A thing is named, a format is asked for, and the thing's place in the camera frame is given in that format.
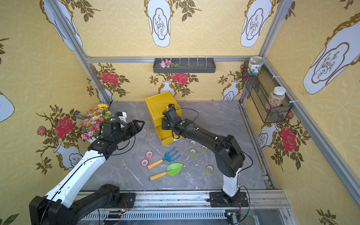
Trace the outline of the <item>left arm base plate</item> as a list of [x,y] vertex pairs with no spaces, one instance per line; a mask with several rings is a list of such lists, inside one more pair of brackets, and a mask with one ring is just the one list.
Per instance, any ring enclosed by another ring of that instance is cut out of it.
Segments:
[[115,195],[114,203],[112,204],[115,208],[127,208],[131,209],[134,207],[136,194],[133,192],[119,193]]

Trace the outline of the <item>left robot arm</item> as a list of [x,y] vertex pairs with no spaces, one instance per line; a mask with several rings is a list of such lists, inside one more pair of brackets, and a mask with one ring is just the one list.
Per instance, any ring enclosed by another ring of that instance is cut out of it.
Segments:
[[76,225],[96,209],[123,203],[119,187],[112,184],[102,185],[78,201],[75,197],[96,170],[118,149],[118,144],[135,138],[144,125],[145,122],[140,120],[125,123],[120,119],[120,112],[106,119],[102,135],[91,143],[71,172],[44,197],[36,196],[30,202],[31,224]]

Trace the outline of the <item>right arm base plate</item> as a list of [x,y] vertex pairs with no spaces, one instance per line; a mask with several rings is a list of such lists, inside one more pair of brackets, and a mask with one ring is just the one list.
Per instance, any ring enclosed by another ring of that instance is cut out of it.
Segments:
[[225,192],[210,192],[207,200],[211,207],[248,207],[249,197],[246,192],[238,191],[235,196],[230,197]]

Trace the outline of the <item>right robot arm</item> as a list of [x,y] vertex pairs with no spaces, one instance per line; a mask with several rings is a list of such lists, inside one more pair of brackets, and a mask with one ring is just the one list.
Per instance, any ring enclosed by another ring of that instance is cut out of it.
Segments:
[[228,201],[234,201],[240,193],[240,173],[254,164],[232,135],[221,136],[198,126],[194,121],[183,119],[177,114],[174,104],[162,112],[162,129],[170,130],[177,137],[202,144],[215,155],[217,167],[223,174],[222,193]]

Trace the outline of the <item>yellow drawer cabinet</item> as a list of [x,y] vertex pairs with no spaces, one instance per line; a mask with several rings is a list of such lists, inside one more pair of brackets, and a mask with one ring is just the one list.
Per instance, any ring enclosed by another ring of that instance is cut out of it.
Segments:
[[178,139],[172,136],[171,130],[162,129],[163,112],[168,108],[169,104],[173,104],[176,109],[180,108],[172,94],[167,91],[145,99],[151,121],[155,128],[156,134],[163,146],[176,142]]

